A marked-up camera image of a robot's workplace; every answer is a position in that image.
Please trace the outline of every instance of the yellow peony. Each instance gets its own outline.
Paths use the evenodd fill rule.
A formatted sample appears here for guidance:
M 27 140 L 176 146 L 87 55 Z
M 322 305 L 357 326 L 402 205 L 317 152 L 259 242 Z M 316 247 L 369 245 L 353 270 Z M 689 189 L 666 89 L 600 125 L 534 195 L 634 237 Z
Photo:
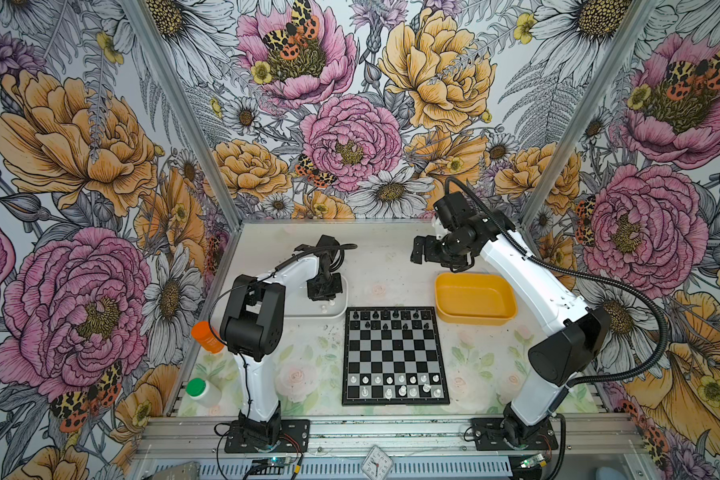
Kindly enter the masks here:
M 496 194 L 519 197 L 527 191 L 532 191 L 539 183 L 542 173 L 552 159 L 552 152 L 557 142 L 547 144 L 544 148 L 531 147 L 520 150 L 509 158 L 511 168 L 505 168 L 496 174 Z M 568 163 L 560 172 L 560 176 L 552 187 L 552 191 L 545 203 L 556 215 L 564 214 L 572 202 L 579 196 L 579 169 L 581 168 L 581 154 L 574 152 Z
M 459 132 L 470 125 L 470 117 L 485 111 L 496 72 L 488 53 L 455 74 L 443 73 L 470 48 L 476 48 L 474 34 L 457 28 L 453 17 L 426 8 L 418 32 L 401 23 L 389 33 L 378 66 L 394 82 L 387 90 L 410 92 L 415 109 L 411 124 L 415 127 Z

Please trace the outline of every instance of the black mounting plate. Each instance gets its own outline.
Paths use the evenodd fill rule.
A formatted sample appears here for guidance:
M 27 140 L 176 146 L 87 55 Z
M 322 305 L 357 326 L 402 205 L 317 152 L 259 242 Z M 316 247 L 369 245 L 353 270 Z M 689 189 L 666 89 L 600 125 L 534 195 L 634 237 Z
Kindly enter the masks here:
M 309 447 L 309 420 L 282 420 L 280 433 L 285 433 L 298 442 L 302 452 Z M 277 445 L 268 452 L 260 452 L 254 446 L 244 443 L 240 431 L 240 423 L 232 422 L 230 434 L 226 437 L 224 444 L 226 453 L 295 453 L 296 447 L 286 440 L 280 440 Z
M 514 450 L 504 440 L 501 432 L 503 421 L 501 417 L 476 417 L 470 420 L 474 446 L 478 452 Z M 557 450 L 557 438 L 548 418 L 542 421 L 538 433 L 531 437 L 525 450 Z

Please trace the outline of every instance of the table surface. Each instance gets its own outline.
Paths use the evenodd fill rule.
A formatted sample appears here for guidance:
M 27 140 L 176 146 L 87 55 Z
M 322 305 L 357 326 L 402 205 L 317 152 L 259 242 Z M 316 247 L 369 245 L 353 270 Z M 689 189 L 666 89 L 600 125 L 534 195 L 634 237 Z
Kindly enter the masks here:
M 314 245 L 321 234 L 343 244 L 339 272 L 348 282 L 350 306 L 433 306 L 434 281 L 446 271 L 439 264 L 410 261 L 413 238 L 432 234 L 427 223 L 247 224 L 222 291 L 239 274 L 259 275 L 289 257 L 300 244 Z M 482 259 L 473 273 L 496 272 Z M 218 325 L 226 302 L 212 314 Z M 442 406 L 343 406 L 344 316 L 334 320 L 286 318 L 282 339 L 272 357 L 276 390 L 284 416 L 448 415 L 501 413 L 514 398 L 530 365 L 528 348 L 543 338 L 528 308 L 518 299 L 518 316 L 503 326 L 471 326 L 438 319 L 451 404 Z M 236 416 L 242 403 L 240 375 L 228 351 L 203 349 L 192 378 L 210 381 L 222 391 L 218 406 L 205 408 L 183 396 L 179 416 Z M 586 385 L 573 389 L 559 412 L 597 412 Z

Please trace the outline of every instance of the robotic arm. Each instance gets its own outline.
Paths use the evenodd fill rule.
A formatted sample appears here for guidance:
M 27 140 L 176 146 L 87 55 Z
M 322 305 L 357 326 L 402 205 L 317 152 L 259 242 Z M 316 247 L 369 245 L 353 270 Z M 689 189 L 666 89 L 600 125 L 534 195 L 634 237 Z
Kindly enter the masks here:
M 529 254 L 519 252 L 513 242 L 526 251 L 528 246 L 501 212 L 492 212 L 491 219 L 476 214 L 461 192 L 445 195 L 434 209 L 436 235 L 428 238 L 428 260 L 466 266 L 464 256 L 472 256 L 470 264 L 474 264 L 474 256 L 480 255 L 512 285 L 547 335 L 528 351 L 533 370 L 518 397 L 504 410 L 504 439 L 520 448 L 565 399 L 568 381 L 598 354 L 610 328 L 610 315 L 603 308 L 589 308 L 583 297 L 529 261 Z M 503 223 L 505 233 L 495 222 Z

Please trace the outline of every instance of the analog clock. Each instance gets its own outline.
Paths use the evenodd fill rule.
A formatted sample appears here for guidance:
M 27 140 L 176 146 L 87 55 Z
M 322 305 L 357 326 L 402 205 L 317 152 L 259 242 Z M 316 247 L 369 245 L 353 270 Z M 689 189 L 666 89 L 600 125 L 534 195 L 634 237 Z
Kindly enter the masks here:
M 379 447 L 371 448 L 362 463 L 362 470 L 371 480 L 384 480 L 392 470 L 392 459 Z

